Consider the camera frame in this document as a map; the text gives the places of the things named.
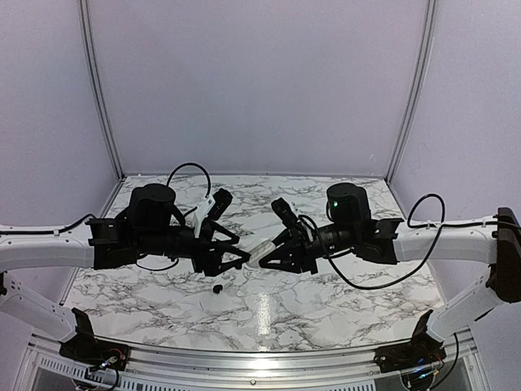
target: black mounting bracket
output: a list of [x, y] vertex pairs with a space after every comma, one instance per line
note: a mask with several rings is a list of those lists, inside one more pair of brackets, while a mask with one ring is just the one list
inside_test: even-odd
[[95, 338], [89, 316], [78, 308], [73, 308], [72, 312], [76, 315], [77, 334], [61, 345], [59, 355], [90, 365], [99, 365], [116, 355], [118, 361], [112, 364], [111, 368], [124, 371], [129, 360], [130, 348], [124, 344]]
[[497, 263], [492, 265], [487, 286], [507, 303], [521, 301], [521, 232], [501, 222], [519, 225], [510, 208], [497, 210]]
[[429, 310], [419, 319], [409, 341], [375, 350], [374, 362], [382, 373], [420, 367], [447, 357], [442, 344], [427, 334], [427, 320], [431, 314], [432, 310]]

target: vertical metal pole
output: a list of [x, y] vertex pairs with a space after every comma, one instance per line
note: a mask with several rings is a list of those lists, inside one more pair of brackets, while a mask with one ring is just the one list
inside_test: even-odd
[[103, 97], [103, 90], [99, 78], [98, 62], [94, 50], [94, 39], [92, 36], [92, 25], [90, 23], [89, 0], [78, 0], [78, 8], [80, 11], [81, 34], [83, 37], [83, 46], [87, 58], [87, 67], [89, 69], [90, 83], [94, 92], [94, 102], [98, 111], [99, 123], [103, 132], [103, 138], [107, 146], [108, 155], [111, 159], [112, 168], [119, 180], [125, 178], [125, 173], [121, 167], [120, 157], [116, 148], [116, 141], [112, 133], [112, 125], [107, 111], [107, 104]]
[[423, 81], [427, 72], [427, 64], [429, 54], [431, 52], [432, 36], [434, 34], [434, 26], [436, 21], [436, 10], [438, 7], [438, 0], [427, 0], [425, 11], [425, 21], [423, 23], [422, 42], [418, 53], [418, 61], [416, 63], [416, 70], [414, 72], [413, 85], [409, 94], [409, 100], [405, 107], [404, 118], [401, 122], [400, 133], [392, 153], [391, 161], [387, 169], [385, 180], [390, 184], [396, 175], [398, 166], [400, 165], [401, 157], [403, 156], [407, 139], [413, 125], [414, 114], [418, 106], [419, 95], [422, 89]]

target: white panel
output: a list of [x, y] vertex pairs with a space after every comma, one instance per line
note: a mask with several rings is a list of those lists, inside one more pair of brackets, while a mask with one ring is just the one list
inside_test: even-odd
[[425, 5], [94, 0], [125, 170], [384, 175]]
[[[77, 3], [0, 2], [0, 224], [58, 225], [98, 213], [116, 180], [90, 88]], [[69, 268], [19, 270], [55, 300]], [[31, 328], [0, 314], [0, 389]]]
[[[440, 193], [448, 218], [510, 206], [521, 217], [521, 2], [440, 2], [430, 68], [401, 166], [393, 183], [410, 210]], [[432, 202], [418, 218], [437, 218]], [[485, 271], [433, 266], [448, 297]], [[474, 327], [493, 390], [519, 389], [521, 305], [494, 310]]]

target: white marble surface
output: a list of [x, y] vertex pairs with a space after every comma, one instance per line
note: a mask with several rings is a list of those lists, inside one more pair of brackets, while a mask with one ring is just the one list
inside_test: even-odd
[[[366, 188], [375, 218], [400, 216], [382, 180], [280, 176], [215, 176], [213, 190], [224, 187], [234, 200], [220, 222], [241, 236], [245, 248], [282, 229], [270, 208], [282, 196], [317, 224], [325, 215], [326, 189], [342, 180]], [[132, 189], [166, 177], [128, 178], [109, 216], [124, 209]], [[205, 192], [203, 176], [177, 176], [171, 186], [177, 205], [187, 210]], [[148, 257], [147, 267], [167, 266], [169, 260]], [[345, 284], [325, 260], [316, 275], [276, 270], [230, 270], [218, 277], [191, 271], [191, 262], [164, 272], [136, 266], [118, 270], [80, 270], [66, 305], [89, 314], [96, 334], [150, 345], [188, 349], [288, 351], [332, 349], [386, 342], [411, 335], [420, 314], [442, 305], [427, 266], [395, 287], [366, 292]], [[379, 266], [354, 256], [336, 260], [359, 284], [391, 281], [418, 263]], [[212, 287], [221, 283], [220, 294]]]

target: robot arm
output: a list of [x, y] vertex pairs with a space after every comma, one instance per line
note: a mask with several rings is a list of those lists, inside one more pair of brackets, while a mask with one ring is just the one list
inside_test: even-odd
[[[0, 311], [51, 335], [61, 343], [64, 357], [92, 364], [111, 359], [114, 351], [126, 357], [127, 346], [94, 337], [85, 313], [59, 306], [7, 272], [47, 266], [115, 269], [159, 255], [190, 258], [195, 272], [219, 275], [249, 259], [234, 247], [239, 237], [217, 223], [231, 199], [223, 189], [205, 197], [195, 210], [194, 227], [189, 227], [174, 205], [175, 192], [154, 183], [135, 188], [129, 206], [115, 218], [91, 218], [66, 228], [0, 226]], [[170, 225], [172, 217], [178, 225]], [[215, 232], [229, 239], [214, 239]], [[223, 262], [225, 253], [236, 258]], [[113, 366], [124, 369], [125, 363], [120, 358]]]
[[445, 358], [443, 342], [455, 332], [498, 305], [521, 301], [521, 232], [510, 209], [499, 208], [496, 216], [465, 222], [413, 222], [411, 228], [400, 218], [371, 219], [367, 194], [361, 187], [341, 183], [330, 187], [327, 195], [332, 224], [312, 230], [311, 238], [305, 221], [291, 211], [286, 201], [274, 201], [274, 212], [286, 230], [254, 249], [250, 263], [294, 273], [317, 273], [318, 258], [345, 253], [386, 265], [417, 261], [426, 256], [443, 225], [429, 256], [431, 261], [479, 261], [490, 265], [486, 275], [446, 305], [424, 314], [409, 342], [378, 348], [375, 361], [382, 372]]

